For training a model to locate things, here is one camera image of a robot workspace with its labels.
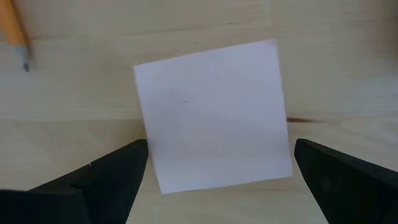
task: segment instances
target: yellow pencil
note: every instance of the yellow pencil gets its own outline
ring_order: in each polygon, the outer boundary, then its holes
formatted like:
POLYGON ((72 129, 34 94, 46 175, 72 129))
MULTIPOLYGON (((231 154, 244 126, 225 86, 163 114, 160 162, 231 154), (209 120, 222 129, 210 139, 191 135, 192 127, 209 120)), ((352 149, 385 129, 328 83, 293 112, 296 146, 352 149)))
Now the yellow pencil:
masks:
POLYGON ((29 48, 11 0, 0 0, 0 26, 6 33, 8 43, 14 46, 21 57, 24 70, 28 72, 29 48))

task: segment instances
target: sharpened pencil tip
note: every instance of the sharpened pencil tip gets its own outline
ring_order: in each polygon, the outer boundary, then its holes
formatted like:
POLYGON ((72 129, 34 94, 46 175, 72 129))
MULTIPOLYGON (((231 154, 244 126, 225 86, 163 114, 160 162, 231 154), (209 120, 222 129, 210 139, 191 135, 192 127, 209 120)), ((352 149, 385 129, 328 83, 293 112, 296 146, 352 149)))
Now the sharpened pencil tip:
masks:
POLYGON ((29 72, 29 65, 28 64, 24 64, 24 70, 25 70, 25 72, 29 72))

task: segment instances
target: paper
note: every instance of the paper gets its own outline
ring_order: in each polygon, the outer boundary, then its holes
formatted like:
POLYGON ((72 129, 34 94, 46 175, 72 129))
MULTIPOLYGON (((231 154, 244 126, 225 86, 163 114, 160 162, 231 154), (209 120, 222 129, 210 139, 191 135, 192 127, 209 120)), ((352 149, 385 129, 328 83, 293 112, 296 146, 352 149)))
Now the paper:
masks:
POLYGON ((134 70, 163 194, 292 175, 276 41, 134 70))

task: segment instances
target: black object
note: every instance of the black object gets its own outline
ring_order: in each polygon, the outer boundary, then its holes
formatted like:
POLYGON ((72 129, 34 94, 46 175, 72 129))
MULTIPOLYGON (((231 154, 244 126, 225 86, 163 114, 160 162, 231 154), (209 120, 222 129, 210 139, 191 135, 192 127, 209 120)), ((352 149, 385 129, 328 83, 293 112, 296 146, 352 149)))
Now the black object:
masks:
POLYGON ((398 223, 398 173, 306 139, 294 156, 329 223, 398 223))
POLYGON ((30 191, 0 190, 0 223, 124 224, 147 158, 140 139, 30 191))

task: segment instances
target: wooden table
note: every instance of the wooden table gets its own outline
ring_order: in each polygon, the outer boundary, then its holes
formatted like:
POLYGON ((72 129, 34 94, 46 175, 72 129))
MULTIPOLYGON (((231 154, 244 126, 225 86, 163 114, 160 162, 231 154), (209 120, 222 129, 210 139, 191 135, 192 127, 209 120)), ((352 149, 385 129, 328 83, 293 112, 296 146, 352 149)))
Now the wooden table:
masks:
MULTIPOLYGON (((34 61, 0 42, 0 187, 29 189, 144 138, 132 66, 275 38, 290 145, 398 170, 396 0, 14 0, 34 61)), ((161 195, 149 161, 129 223, 326 223, 294 176, 161 195)))

